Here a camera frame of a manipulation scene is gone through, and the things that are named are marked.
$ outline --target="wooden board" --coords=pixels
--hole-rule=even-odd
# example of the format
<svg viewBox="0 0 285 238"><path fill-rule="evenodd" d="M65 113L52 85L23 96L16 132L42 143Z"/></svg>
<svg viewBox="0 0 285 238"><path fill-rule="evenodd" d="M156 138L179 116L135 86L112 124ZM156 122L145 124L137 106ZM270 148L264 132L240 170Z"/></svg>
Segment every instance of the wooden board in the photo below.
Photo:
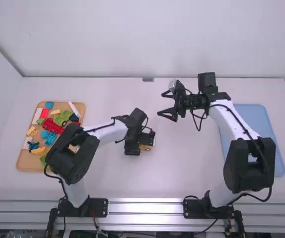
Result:
<svg viewBox="0 0 285 238"><path fill-rule="evenodd" d="M32 141L33 142L40 142L40 147L46 147L46 150L48 152L51 147L45 145L44 143L46 142L46 140L41 138L41 132L44 131L45 129L42 127L42 125L32 124L32 120L33 120L34 115L37 111L37 108L45 108L45 103L46 103L46 101L38 103L33 115L31 116L30 126L27 128L26 131L28 131L28 129L31 126L34 126L37 129L37 133L33 136ZM72 103L75 105L75 107L77 108L77 110L81 114L81 118L80 118L79 122L82 124L82 120L84 118L84 113L85 113L85 104L84 103L76 103L76 102L72 102ZM60 109L60 112L62 112L64 110L72 112L72 109L70 108L68 102L54 102L54 106L49 111L47 117L48 118L49 117L54 118L54 115L50 115L50 113L51 113L51 111L57 110L57 109ZM29 153L29 150L21 149L17 163L16 163L16 167L19 171L23 171L23 172L43 172L44 167L40 161L40 157L41 157L41 155Z"/></svg>

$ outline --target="yellow block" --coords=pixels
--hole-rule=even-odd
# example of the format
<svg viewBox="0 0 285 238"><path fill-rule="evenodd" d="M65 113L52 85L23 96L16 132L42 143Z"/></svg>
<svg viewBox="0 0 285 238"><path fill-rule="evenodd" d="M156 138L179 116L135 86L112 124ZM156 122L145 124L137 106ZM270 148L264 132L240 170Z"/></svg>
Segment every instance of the yellow block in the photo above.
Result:
<svg viewBox="0 0 285 238"><path fill-rule="evenodd" d="M140 148L140 150L145 150L145 151L149 151L149 150L151 150L152 149L152 146L150 146L150 145L139 145L139 148Z"/></svg>
<svg viewBox="0 0 285 238"><path fill-rule="evenodd" d="M50 112L50 115L57 115L57 114L60 114L60 109Z"/></svg>
<svg viewBox="0 0 285 238"><path fill-rule="evenodd" d="M41 147L38 149L31 150L31 152L36 155L43 155L46 152L46 150L45 147Z"/></svg>
<svg viewBox="0 0 285 238"><path fill-rule="evenodd" d="M28 129L27 136L34 136L36 133L37 133L37 129L34 126L32 126L30 127L30 129Z"/></svg>

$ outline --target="lego brick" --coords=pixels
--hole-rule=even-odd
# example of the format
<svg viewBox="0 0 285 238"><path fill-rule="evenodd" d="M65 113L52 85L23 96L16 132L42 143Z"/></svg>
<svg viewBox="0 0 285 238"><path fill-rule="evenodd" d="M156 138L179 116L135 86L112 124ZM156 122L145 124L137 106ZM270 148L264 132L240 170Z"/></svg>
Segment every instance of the lego brick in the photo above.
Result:
<svg viewBox="0 0 285 238"><path fill-rule="evenodd" d="M43 108L42 112L41 112L41 115L40 115L40 118L47 118L49 110L50 109L48 109L48 108Z"/></svg>
<svg viewBox="0 0 285 238"><path fill-rule="evenodd" d="M39 118L37 119L37 123L42 125L42 123L44 122L45 118Z"/></svg>
<svg viewBox="0 0 285 238"><path fill-rule="evenodd" d="M48 109L52 109L53 105L54 105L54 102L46 102L45 103L45 107L48 108Z"/></svg>
<svg viewBox="0 0 285 238"><path fill-rule="evenodd" d="M42 108L37 108L31 124L37 124L37 119L40 118L41 112L42 112Z"/></svg>
<svg viewBox="0 0 285 238"><path fill-rule="evenodd" d="M57 134L62 134L62 132L64 131L63 127L58 126L53 122L53 118L46 118L45 121L43 122L42 126L46 130L49 130L49 131L57 133Z"/></svg>
<svg viewBox="0 0 285 238"><path fill-rule="evenodd" d="M74 106L74 104L72 102L69 102L69 106L71 107L71 109L75 113L75 115L78 118L81 118L81 114L78 112L78 110L76 109L76 107Z"/></svg>
<svg viewBox="0 0 285 238"><path fill-rule="evenodd" d="M28 142L28 144L29 144L29 153L31 152L31 150L38 149L40 147L39 142Z"/></svg>
<svg viewBox="0 0 285 238"><path fill-rule="evenodd" d="M41 138L42 139L47 139L49 134L50 133L47 130L44 130L44 131L41 132Z"/></svg>
<svg viewBox="0 0 285 238"><path fill-rule="evenodd" d="M58 115L58 114L60 114L60 109L50 112L50 115Z"/></svg>
<svg viewBox="0 0 285 238"><path fill-rule="evenodd" d="M29 149L29 144L28 142L31 142L32 141L32 136L26 136L25 139L24 139L24 142L22 144L22 147L21 149L23 150L28 150Z"/></svg>
<svg viewBox="0 0 285 238"><path fill-rule="evenodd" d="M46 150L45 147L39 147L37 149L31 150L31 152L36 155L43 155L46 152Z"/></svg>
<svg viewBox="0 0 285 238"><path fill-rule="evenodd" d="M59 116L57 116L56 118L53 119L53 122L56 125L65 126L68 123L68 121L70 120L69 118L72 114L73 114L72 112L63 111Z"/></svg>
<svg viewBox="0 0 285 238"><path fill-rule="evenodd" d="M41 156L40 157L40 161L41 161L41 163L42 163L42 165L43 165L43 167L45 167L45 157L47 156L47 153L45 153L43 156Z"/></svg>
<svg viewBox="0 0 285 238"><path fill-rule="evenodd" d="M77 124L77 125L81 125L81 123L78 122L78 121L72 121L72 123L75 123L75 124Z"/></svg>
<svg viewBox="0 0 285 238"><path fill-rule="evenodd" d="M79 121L79 118L73 113L71 116L70 116L70 121Z"/></svg>
<svg viewBox="0 0 285 238"><path fill-rule="evenodd" d="M32 126L28 129L27 136L34 136L36 133L37 133L37 129L34 126Z"/></svg>
<svg viewBox="0 0 285 238"><path fill-rule="evenodd" d="M45 144L46 144L47 146L52 146L56 138L57 138L57 134L51 132L51 133L49 134L49 136L48 136L47 141L45 142Z"/></svg>

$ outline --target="green lego brick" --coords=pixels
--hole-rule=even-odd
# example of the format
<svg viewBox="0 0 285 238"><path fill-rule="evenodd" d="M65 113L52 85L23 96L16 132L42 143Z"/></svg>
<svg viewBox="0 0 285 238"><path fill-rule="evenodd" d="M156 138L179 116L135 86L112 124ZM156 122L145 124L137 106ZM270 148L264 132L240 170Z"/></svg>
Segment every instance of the green lego brick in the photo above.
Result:
<svg viewBox="0 0 285 238"><path fill-rule="evenodd" d="M42 125L44 120L45 120L45 118L39 118L36 121L37 121L38 124Z"/></svg>
<svg viewBox="0 0 285 238"><path fill-rule="evenodd" d="M47 153L45 153L43 156L41 156L40 157L40 161L41 161L41 163L42 163L42 165L43 165L43 167L45 167L45 157L47 156Z"/></svg>

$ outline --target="blue mat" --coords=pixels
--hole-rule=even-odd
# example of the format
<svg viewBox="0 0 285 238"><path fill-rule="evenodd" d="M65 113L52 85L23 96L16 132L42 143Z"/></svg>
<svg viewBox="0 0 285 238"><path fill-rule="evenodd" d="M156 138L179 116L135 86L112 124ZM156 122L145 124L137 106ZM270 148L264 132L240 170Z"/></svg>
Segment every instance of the blue mat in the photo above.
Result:
<svg viewBox="0 0 285 238"><path fill-rule="evenodd" d="M276 158L275 158L275 176L281 177L285 174L285 167L283 164L282 155L280 149L277 145L276 137L273 132L272 125L268 118L267 111L264 106L259 104L234 104L237 112L241 115L241 117L246 121L246 123L257 133L260 134L261 137L270 137L276 144ZM220 131L222 148L224 159L226 159L228 149L230 146L230 141ZM256 158L252 156L248 157L249 161L256 161Z"/></svg>

